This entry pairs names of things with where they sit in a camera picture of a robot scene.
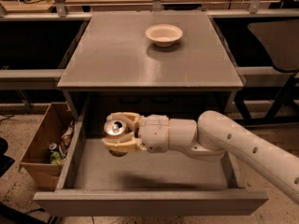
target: concrete floor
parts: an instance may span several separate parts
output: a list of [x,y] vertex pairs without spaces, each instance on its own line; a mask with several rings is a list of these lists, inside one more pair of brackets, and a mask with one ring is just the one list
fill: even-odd
[[[42,114],[15,114],[10,119],[0,121],[0,136],[9,143],[6,153],[15,159],[12,167],[0,178],[0,202],[20,212],[26,213],[37,209],[39,206],[33,201],[38,188],[35,181],[24,169],[19,170],[21,156],[30,143],[36,128],[43,118]],[[255,133],[262,138],[281,146],[294,154],[299,149],[299,124],[275,126],[272,128],[255,128]],[[244,177],[247,190],[266,191],[269,200],[250,216],[228,217],[63,217],[60,224],[193,224],[193,223],[250,223],[250,224],[297,224],[299,223],[299,205],[290,200],[277,190],[263,177],[248,167],[243,161],[238,160],[241,174]],[[45,222],[50,215],[45,212],[29,214]],[[11,221],[0,217],[0,223],[10,224]]]

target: white bowl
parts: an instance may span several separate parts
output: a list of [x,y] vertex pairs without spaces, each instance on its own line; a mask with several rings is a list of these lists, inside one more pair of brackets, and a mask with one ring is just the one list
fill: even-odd
[[168,24],[154,25],[146,31],[146,36],[159,47],[170,47],[182,35],[183,32],[177,26]]

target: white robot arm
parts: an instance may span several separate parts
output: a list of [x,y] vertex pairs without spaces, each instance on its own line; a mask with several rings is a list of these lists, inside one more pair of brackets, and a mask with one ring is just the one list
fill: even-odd
[[299,159],[218,112],[204,112],[197,123],[114,113],[107,117],[105,134],[104,144],[115,156],[138,150],[176,150],[194,159],[218,161],[228,151],[299,203]]

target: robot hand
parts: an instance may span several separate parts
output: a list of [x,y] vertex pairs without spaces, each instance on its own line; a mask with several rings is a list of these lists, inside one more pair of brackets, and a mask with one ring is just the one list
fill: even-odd
[[299,203],[299,159],[263,140],[223,114],[203,113],[191,119],[114,113],[107,117],[103,142],[111,154],[176,150],[188,157],[218,161],[230,152]]

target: gray tabletop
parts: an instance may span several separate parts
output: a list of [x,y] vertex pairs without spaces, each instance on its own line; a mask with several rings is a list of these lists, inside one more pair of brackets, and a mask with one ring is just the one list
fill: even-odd
[[280,72],[299,71],[299,20],[257,22],[249,30],[259,39]]
[[[183,37],[159,48],[145,36],[173,24]],[[58,84],[62,90],[234,91],[243,84],[208,15],[200,11],[97,12]]]

